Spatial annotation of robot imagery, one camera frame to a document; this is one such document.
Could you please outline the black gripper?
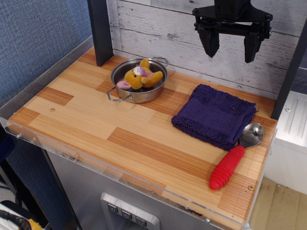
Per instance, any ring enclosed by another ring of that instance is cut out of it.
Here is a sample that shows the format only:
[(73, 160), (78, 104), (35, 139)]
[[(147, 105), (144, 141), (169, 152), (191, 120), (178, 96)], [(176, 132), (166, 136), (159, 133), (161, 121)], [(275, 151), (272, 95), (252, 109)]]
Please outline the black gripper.
[(211, 58), (220, 47), (218, 32), (247, 34), (244, 38), (246, 63), (254, 61), (262, 38), (268, 39), (272, 34), (273, 15), (255, 8), (249, 0), (215, 0), (213, 6), (195, 8), (192, 14), (205, 53)]

